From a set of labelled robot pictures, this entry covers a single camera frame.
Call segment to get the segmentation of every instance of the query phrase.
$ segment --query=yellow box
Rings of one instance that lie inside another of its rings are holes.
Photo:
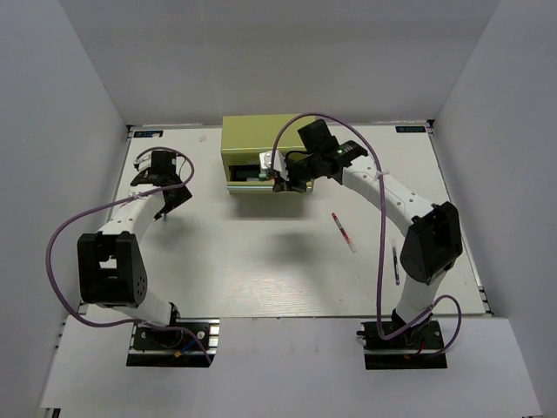
[[[272,149],[280,129],[296,115],[225,116],[220,153],[225,167],[226,187],[230,193],[272,192],[273,180],[258,178],[259,154]],[[278,150],[305,151],[298,129],[310,124],[314,117],[294,122],[283,134]],[[307,191],[313,188],[308,182]]]

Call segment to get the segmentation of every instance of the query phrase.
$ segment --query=marker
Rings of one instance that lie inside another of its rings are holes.
[[[333,212],[333,213],[331,213],[331,216],[334,219],[334,223],[337,224],[337,227],[339,228],[340,233],[342,233],[342,236],[345,237],[346,244],[348,244],[348,247],[350,248],[350,251],[352,251],[352,253],[356,253],[356,247],[354,246],[354,244],[352,243],[352,240],[350,239],[350,237],[346,233],[345,228],[340,223],[339,218],[337,218],[337,215]]]
[[[391,246],[393,247],[394,280],[397,286],[399,286],[400,285],[399,258],[397,257],[397,243],[394,239],[391,239]]]

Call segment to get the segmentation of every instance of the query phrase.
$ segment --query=black mounting plate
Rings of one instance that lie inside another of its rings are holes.
[[[210,351],[211,360],[215,357],[215,347],[210,347],[211,326],[218,325],[212,322],[177,320],[174,327],[187,328],[195,335],[199,331],[205,333],[200,339],[205,350]],[[129,367],[209,367],[204,354],[197,344],[178,358],[174,355],[181,348],[186,347],[192,337],[179,331],[158,331],[148,327],[134,327],[131,335],[130,350],[126,366]]]
[[[391,322],[381,321],[381,323],[388,334]],[[447,368],[445,353],[434,357],[429,355],[445,346],[438,321],[430,320],[424,325],[413,338],[415,342],[409,346],[401,345],[403,339],[381,340],[375,321],[362,322],[362,325],[366,334],[364,347],[366,370]]]

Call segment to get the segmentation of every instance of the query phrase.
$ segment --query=white tabletop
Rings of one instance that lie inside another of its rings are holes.
[[[396,133],[393,126],[360,126],[385,170],[414,192],[448,200],[429,137]],[[354,137],[333,126],[339,142]],[[164,130],[162,138],[134,138],[117,196],[137,174],[132,161],[155,145],[176,148],[196,166],[193,198],[154,222],[140,246],[149,287],[176,303],[186,317],[367,316],[375,313],[379,211],[333,180],[319,179],[308,195],[230,195],[220,157],[220,128]],[[185,165],[182,177],[187,175]],[[337,213],[357,252],[352,254],[331,212]],[[387,237],[403,237],[390,221]],[[390,252],[386,257],[384,314],[395,307]],[[483,314],[466,252],[441,284],[465,314]],[[438,314],[453,314],[441,303]]]
[[[450,338],[455,320],[440,324]],[[41,405],[61,408],[60,418],[540,413],[507,320],[466,319],[444,370],[366,371],[358,329],[353,318],[227,318],[211,367],[169,369],[125,366],[131,326],[88,328],[69,319]]]

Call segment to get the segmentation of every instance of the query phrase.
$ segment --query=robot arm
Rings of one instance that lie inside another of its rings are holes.
[[[339,145],[322,119],[301,128],[299,135],[308,151],[303,159],[294,161],[277,152],[271,168],[271,154],[260,156],[263,174],[275,173],[275,192],[305,192],[307,181],[328,177],[380,209],[379,176],[384,176],[387,216],[405,236],[400,263],[406,282],[392,317],[397,327],[404,326],[432,305],[446,271],[462,254],[458,211],[449,202],[435,205],[378,172],[367,150],[353,141]]]
[[[166,326],[177,309],[148,287],[139,242],[153,220],[191,198],[187,187],[141,196],[155,186],[177,185],[174,152],[153,151],[137,161],[139,174],[131,182],[132,202],[121,205],[96,233],[77,242],[79,284],[86,303],[111,307],[131,317]]]

